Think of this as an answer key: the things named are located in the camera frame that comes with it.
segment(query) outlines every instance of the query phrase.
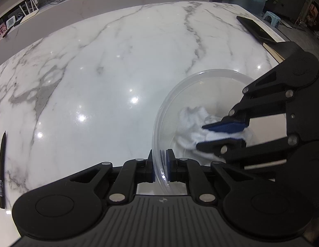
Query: crumpled white towel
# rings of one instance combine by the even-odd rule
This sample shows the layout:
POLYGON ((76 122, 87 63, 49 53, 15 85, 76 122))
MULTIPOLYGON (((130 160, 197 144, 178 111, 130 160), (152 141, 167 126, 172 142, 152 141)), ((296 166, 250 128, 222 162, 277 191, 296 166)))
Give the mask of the crumpled white towel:
POLYGON ((204 141, 213 141, 224 138, 242 138, 248 141, 252 138, 252 133, 249 128, 245 128, 242 132, 238 133, 222 133, 213 132, 207 129, 202 129, 205 124, 212 124, 220 121, 222 118, 212 116, 208 114, 204 107, 195 107, 191 109, 190 107, 184 108, 179 112, 179 120, 176 128, 175 139, 177 143, 184 149, 191 150, 193 153, 207 158, 210 160, 220 160, 219 157, 212 153, 204 153, 196 150, 196 144, 204 141))

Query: black cabinet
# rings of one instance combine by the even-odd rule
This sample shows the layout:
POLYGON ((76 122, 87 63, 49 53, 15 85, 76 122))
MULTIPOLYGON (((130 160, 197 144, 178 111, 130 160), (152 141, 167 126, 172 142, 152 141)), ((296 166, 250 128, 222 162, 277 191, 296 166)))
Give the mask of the black cabinet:
POLYGON ((305 0, 278 0, 277 3, 274 3, 273 0, 268 0, 265 8, 275 14, 286 16, 295 23, 304 3, 305 0))

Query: blue plastic stool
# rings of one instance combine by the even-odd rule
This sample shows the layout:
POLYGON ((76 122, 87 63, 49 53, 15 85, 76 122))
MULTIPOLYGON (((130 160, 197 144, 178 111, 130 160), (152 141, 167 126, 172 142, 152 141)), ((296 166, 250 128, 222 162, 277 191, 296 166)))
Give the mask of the blue plastic stool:
POLYGON ((278 25, 281 23, 281 18, 276 16, 273 12, 267 11, 262 19, 266 19, 266 17, 271 17, 270 25, 273 27, 278 27, 278 25))

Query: transparent bowl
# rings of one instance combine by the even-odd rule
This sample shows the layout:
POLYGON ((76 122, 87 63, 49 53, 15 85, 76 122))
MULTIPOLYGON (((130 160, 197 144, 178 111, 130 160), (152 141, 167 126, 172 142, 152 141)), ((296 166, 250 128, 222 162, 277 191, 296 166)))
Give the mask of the transparent bowl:
MULTIPOLYGON (((156 180, 164 194, 186 193, 185 184, 168 181, 165 156, 167 149, 172 148, 176 158, 185 157, 201 160, 199 156, 195 157, 193 152, 183 149, 175 142, 179 111, 185 107, 203 106, 210 115, 224 117, 241 100, 243 88, 251 82, 253 82, 252 78, 233 70, 205 70, 182 80, 167 95, 157 113, 152 135, 152 155, 156 180)), ((253 131, 250 124, 250 129, 256 135, 253 138, 253 144, 286 136, 286 122, 283 115, 274 120, 274 127, 268 125, 267 122, 264 122, 263 125, 261 123, 258 122, 254 125, 257 131, 253 131), (274 137, 268 137, 267 131, 270 129, 275 134, 274 137)))

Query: white marble tabletop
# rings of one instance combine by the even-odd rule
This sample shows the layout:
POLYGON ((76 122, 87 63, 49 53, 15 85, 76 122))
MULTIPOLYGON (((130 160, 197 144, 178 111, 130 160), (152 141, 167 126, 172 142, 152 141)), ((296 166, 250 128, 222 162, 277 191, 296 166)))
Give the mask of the white marble tabletop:
POLYGON ((0 247, 19 238, 10 210, 21 194, 102 161, 146 158, 157 111, 185 77, 226 68, 255 79, 276 66, 237 15, 256 19, 210 2, 121 9, 58 30, 2 64, 0 247))

